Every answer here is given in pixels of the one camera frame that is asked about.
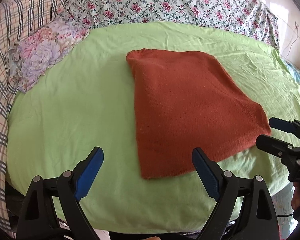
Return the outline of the light green bed sheet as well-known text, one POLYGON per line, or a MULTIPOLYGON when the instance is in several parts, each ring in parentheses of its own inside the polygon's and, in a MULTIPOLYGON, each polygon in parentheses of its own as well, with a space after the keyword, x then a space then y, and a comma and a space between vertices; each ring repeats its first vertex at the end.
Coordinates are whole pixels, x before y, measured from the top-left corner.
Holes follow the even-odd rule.
POLYGON ((300 85, 277 50, 263 42, 172 22, 98 28, 30 91, 16 96, 8 117, 8 181, 26 193, 34 176, 58 177, 99 146, 104 162, 80 202, 92 227, 121 233, 198 231, 215 201, 196 172, 141 177, 126 55, 143 48, 206 52, 268 117, 300 120, 300 85))

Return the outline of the orange knit sweater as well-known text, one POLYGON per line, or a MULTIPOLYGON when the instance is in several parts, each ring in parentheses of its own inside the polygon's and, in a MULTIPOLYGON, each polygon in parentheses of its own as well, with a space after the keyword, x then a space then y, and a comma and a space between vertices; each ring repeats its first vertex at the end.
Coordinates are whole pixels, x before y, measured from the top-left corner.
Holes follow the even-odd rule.
POLYGON ((219 61, 201 51, 141 49, 126 56, 134 78, 136 142, 141 176, 194 170, 201 148, 219 162, 270 135, 262 106, 235 84, 219 61))

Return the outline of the plaid checkered blanket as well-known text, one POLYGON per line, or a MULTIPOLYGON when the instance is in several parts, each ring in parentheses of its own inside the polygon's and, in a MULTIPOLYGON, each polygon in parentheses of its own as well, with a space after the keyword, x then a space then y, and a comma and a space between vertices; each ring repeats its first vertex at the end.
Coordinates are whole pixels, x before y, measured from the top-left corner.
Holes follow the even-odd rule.
POLYGON ((52 21, 65 0, 0 0, 0 228, 11 230, 5 200, 8 115, 17 94, 17 78, 10 76, 8 51, 15 42, 28 38, 52 21))

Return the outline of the floral rose quilt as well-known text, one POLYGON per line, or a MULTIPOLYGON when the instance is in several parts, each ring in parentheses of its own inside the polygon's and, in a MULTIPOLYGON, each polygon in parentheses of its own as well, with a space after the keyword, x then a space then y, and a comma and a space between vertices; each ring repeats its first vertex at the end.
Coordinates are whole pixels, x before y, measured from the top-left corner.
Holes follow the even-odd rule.
POLYGON ((277 17, 261 0, 65 0, 86 28, 165 21, 231 31, 279 47, 277 17))

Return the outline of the purple floral pillow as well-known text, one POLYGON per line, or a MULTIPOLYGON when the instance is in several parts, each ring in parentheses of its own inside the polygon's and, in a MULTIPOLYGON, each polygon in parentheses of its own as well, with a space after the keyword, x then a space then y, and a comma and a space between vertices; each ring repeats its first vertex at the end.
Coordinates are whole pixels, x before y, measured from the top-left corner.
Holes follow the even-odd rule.
POLYGON ((70 53, 89 35, 89 29, 58 16, 8 51, 10 76, 17 89, 28 92, 45 72, 70 53))

